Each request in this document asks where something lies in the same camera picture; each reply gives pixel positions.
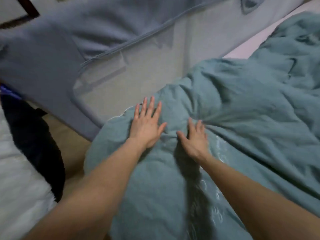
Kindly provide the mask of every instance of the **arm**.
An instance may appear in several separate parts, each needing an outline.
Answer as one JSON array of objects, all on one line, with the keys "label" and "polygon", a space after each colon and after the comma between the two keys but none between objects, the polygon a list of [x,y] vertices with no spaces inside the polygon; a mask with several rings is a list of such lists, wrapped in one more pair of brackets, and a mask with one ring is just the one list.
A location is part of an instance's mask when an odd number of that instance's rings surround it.
[{"label": "arm", "polygon": [[255,239],[320,239],[320,219],[263,187],[208,152],[205,127],[189,119],[189,139],[177,131],[187,154],[210,175]]},{"label": "arm", "polygon": [[151,117],[154,100],[152,97],[147,110],[147,98],[144,99],[140,115],[140,106],[136,105],[127,141],[45,216],[25,240],[73,239],[87,230],[97,230],[97,226],[102,229],[101,236],[104,237],[141,154],[154,146],[166,127],[166,123],[158,127],[161,102]]}]

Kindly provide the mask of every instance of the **finger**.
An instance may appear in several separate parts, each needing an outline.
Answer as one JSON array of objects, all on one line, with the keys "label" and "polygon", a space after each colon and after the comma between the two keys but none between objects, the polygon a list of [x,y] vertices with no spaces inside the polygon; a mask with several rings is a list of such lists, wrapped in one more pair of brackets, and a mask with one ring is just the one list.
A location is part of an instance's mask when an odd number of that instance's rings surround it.
[{"label": "finger", "polygon": [[161,114],[161,108],[162,108],[162,103],[161,101],[158,103],[157,109],[154,112],[153,118],[154,120],[158,123],[158,119],[160,117]]},{"label": "finger", "polygon": [[134,119],[138,119],[139,118],[139,108],[140,108],[140,104],[137,104],[135,109],[134,109]]},{"label": "finger", "polygon": [[204,134],[204,133],[205,133],[205,125],[204,125],[204,124],[202,124],[202,125],[201,125],[201,129],[200,129],[200,131],[201,131],[201,133],[202,133],[202,134]]},{"label": "finger", "polygon": [[165,123],[163,123],[163,124],[161,124],[161,125],[159,126],[159,129],[158,129],[158,135],[159,135],[159,136],[160,136],[160,135],[162,134],[162,132],[165,130],[167,124],[168,124],[168,123],[165,122]]},{"label": "finger", "polygon": [[154,96],[152,96],[150,98],[150,104],[149,104],[149,107],[148,107],[148,111],[146,112],[146,116],[148,118],[151,118],[154,106],[155,106],[155,98],[154,98]]},{"label": "finger", "polygon": [[198,122],[197,122],[197,124],[195,126],[196,132],[200,132],[201,131],[201,126],[202,126],[201,120],[198,120]]},{"label": "finger", "polygon": [[177,136],[179,137],[179,139],[181,140],[181,142],[188,140],[182,131],[178,130],[176,133],[177,133]]},{"label": "finger", "polygon": [[196,129],[191,118],[189,118],[188,120],[188,125],[189,125],[189,134],[193,135],[196,132]]},{"label": "finger", "polygon": [[140,118],[143,118],[144,116],[146,116],[147,102],[148,102],[148,99],[145,97],[142,103]]}]

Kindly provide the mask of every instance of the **brown floor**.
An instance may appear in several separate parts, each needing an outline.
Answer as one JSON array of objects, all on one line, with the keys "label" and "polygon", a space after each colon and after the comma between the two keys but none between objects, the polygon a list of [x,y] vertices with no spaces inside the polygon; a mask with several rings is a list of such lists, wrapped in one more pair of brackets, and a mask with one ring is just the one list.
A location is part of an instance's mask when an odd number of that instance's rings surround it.
[{"label": "brown floor", "polygon": [[83,178],[83,162],[91,143],[53,116],[47,114],[43,118],[48,123],[50,133],[61,150],[66,170],[66,183],[63,190],[64,198],[74,190],[78,182]]}]

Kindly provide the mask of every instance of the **black cloth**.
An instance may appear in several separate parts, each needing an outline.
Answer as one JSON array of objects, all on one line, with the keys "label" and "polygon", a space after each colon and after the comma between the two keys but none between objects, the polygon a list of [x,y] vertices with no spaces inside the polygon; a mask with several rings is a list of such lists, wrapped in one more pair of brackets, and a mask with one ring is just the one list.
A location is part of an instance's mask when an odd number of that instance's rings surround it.
[{"label": "black cloth", "polygon": [[0,98],[15,146],[51,185],[59,202],[66,174],[61,151],[49,132],[49,126],[39,111],[26,101],[10,95],[0,95]]}]

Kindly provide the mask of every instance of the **person's right arm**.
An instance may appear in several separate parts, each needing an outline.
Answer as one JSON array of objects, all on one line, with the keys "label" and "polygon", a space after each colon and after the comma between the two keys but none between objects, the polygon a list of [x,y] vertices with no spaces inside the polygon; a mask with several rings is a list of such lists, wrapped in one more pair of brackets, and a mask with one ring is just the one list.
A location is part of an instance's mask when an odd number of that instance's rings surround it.
[{"label": "person's right arm", "polygon": [[186,153],[210,175],[253,239],[320,239],[320,219],[265,188],[208,151],[205,127],[189,119],[189,139],[177,131]]}]

